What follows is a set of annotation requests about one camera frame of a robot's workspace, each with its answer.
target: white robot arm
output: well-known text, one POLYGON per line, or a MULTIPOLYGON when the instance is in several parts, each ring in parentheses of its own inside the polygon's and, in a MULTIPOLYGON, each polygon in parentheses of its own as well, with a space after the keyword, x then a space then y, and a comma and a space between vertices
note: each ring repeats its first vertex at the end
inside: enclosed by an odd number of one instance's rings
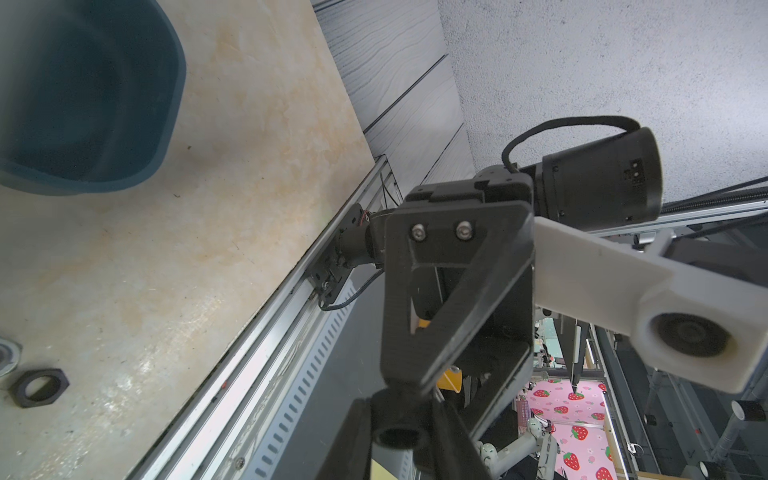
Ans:
POLYGON ((491 473, 491 478, 499 478, 522 459, 536 452, 539 454, 536 478, 554 478, 554 464, 560 446, 551 434, 551 427, 536 417, 528 419, 528 431, 525 434, 502 450, 497 451, 490 443, 477 442, 477 446, 483 465, 491 473))
POLYGON ((740 392, 768 345, 768 289, 662 257, 671 240, 640 253, 536 217, 535 302, 629 335, 659 370, 740 392))

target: orange object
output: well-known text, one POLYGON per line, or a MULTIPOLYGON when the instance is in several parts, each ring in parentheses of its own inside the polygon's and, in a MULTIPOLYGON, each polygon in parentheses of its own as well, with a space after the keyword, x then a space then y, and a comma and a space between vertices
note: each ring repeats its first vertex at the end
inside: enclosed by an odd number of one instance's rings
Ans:
POLYGON ((437 388, 441 390, 451 390, 459 393, 462 391, 462 371, 452 366, 447 369, 437 381, 437 388))

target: wall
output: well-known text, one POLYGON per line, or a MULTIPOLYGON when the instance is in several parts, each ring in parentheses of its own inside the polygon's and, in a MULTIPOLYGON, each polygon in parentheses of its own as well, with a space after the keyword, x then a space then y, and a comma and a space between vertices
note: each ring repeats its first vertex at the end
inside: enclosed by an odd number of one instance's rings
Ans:
MULTIPOLYGON (((550 118, 621 114, 656 134, 664 199, 768 170, 768 2, 439 0, 475 159, 550 118)), ((616 130, 570 127, 521 164, 616 130)))
POLYGON ((374 157, 407 195, 475 175, 437 0, 313 1, 374 157))

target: gray textured wall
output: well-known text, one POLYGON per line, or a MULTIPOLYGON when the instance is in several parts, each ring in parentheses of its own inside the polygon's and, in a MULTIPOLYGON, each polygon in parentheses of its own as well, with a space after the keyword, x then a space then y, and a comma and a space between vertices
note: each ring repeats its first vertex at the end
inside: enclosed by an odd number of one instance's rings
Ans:
MULTIPOLYGON (((439 6, 477 168, 550 118, 622 114, 656 134, 666 201, 768 174, 766 0, 439 6)), ((546 132, 512 156, 531 164, 612 133, 546 132)))

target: beige countertop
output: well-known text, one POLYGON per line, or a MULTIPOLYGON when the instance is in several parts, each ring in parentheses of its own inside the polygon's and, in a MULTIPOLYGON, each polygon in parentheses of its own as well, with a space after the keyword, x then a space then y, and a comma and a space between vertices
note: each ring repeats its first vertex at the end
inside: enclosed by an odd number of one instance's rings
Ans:
POLYGON ((309 0, 160 0, 187 60, 160 170, 0 187, 0 336, 53 405, 0 401, 0 479, 123 478, 372 168, 309 0))

